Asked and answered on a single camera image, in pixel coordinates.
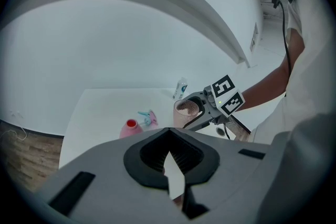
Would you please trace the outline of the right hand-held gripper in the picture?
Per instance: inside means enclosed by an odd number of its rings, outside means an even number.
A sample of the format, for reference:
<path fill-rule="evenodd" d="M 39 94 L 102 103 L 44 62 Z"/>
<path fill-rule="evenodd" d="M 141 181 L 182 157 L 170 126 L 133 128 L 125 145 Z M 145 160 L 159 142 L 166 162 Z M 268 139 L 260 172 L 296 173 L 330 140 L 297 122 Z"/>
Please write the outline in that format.
<path fill-rule="evenodd" d="M 198 91 L 189 94 L 184 100 L 194 102 L 199 111 L 202 112 L 183 126 L 183 129 L 190 131 L 198 131 L 209 126 L 211 114 L 206 111 L 206 102 L 215 113 L 213 117 L 221 116 L 224 120 L 228 120 L 238 108 L 245 104 L 242 93 L 235 86 L 229 75 L 225 75 L 210 86 L 205 87 L 203 92 Z"/>

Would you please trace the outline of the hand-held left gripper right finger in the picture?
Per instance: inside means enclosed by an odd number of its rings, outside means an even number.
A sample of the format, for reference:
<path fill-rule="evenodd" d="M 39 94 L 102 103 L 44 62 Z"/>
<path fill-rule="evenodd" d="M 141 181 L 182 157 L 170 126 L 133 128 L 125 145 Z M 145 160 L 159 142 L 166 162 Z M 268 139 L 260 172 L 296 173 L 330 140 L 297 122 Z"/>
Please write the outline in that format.
<path fill-rule="evenodd" d="M 261 223 L 260 208 L 275 178 L 274 144 L 230 141 L 189 130 L 170 129 L 182 143 L 183 210 L 169 223 Z"/>

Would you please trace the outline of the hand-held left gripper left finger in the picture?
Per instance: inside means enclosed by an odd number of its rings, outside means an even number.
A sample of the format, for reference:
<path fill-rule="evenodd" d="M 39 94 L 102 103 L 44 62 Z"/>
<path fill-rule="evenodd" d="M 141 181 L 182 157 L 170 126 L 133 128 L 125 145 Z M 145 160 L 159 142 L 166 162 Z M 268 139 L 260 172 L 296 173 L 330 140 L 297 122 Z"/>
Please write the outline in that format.
<path fill-rule="evenodd" d="M 99 144 L 62 168 L 35 194 L 36 210 L 51 223 L 183 223 L 184 214 L 166 190 L 143 187 L 126 171 L 123 156 L 147 131 Z M 50 207 L 52 199 L 80 172 L 95 178 L 68 216 Z"/>

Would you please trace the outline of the person's left hand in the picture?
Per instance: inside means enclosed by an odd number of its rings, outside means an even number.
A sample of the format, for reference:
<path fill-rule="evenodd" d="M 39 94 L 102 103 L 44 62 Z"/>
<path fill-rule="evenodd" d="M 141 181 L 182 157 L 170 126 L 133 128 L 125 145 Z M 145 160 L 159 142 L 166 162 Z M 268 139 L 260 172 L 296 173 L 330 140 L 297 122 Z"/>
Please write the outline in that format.
<path fill-rule="evenodd" d="M 183 208 L 183 199 L 184 195 L 182 194 L 172 200 L 179 210 L 182 210 Z"/>

